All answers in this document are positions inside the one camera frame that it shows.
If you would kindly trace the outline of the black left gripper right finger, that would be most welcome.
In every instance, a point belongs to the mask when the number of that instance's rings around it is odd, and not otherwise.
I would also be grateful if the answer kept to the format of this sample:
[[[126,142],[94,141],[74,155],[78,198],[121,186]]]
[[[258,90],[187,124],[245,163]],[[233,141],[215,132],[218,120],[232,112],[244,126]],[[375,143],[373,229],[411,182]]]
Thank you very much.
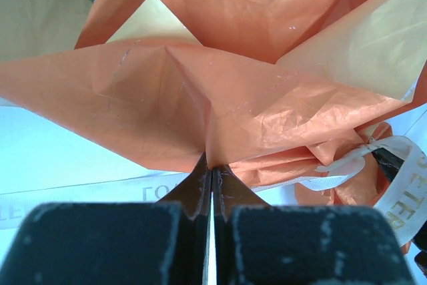
[[[212,173],[218,284],[413,284],[381,213],[362,206],[271,206]]]

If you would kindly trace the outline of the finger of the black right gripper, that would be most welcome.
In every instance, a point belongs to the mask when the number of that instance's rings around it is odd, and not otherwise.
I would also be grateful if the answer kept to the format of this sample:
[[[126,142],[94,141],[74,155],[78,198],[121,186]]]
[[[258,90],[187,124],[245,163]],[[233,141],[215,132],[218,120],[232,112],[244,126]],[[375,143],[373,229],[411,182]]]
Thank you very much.
[[[388,181],[390,183],[393,182],[404,160],[384,148],[372,152],[372,155]],[[413,237],[412,243],[420,250],[420,253],[414,258],[415,263],[417,265],[426,265],[426,222]]]

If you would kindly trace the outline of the cream printed ribbon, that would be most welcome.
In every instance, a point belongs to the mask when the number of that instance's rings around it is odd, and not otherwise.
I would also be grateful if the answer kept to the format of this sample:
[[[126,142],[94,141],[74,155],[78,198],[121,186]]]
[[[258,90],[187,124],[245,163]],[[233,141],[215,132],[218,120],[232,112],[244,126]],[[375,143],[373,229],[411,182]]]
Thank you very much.
[[[272,185],[301,186],[310,192],[342,187],[365,167],[365,155],[385,152],[384,165],[396,163],[393,178],[374,202],[394,229],[399,244],[410,241],[426,221],[426,155],[408,138],[393,136],[362,146],[330,166],[317,168],[318,176],[302,176]],[[80,184],[1,194],[1,229],[18,228],[25,216],[48,202],[156,202],[187,178],[187,173],[143,176],[110,182]]]

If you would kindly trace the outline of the orange flower bouquet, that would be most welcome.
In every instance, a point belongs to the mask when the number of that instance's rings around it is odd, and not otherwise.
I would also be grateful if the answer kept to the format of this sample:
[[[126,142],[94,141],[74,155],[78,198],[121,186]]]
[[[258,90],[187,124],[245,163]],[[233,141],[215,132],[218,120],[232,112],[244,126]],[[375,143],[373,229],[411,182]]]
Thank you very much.
[[[426,0],[1,0],[1,98],[145,168],[374,206],[403,250],[426,217],[371,154],[413,149],[386,120],[426,103]]]

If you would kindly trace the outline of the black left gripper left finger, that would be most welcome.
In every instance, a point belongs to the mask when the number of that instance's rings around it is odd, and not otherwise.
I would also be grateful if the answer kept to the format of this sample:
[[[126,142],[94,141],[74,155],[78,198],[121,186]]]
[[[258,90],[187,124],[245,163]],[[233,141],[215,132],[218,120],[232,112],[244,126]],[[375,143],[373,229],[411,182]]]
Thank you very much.
[[[205,284],[211,171],[154,203],[51,202],[24,219],[2,284]]]

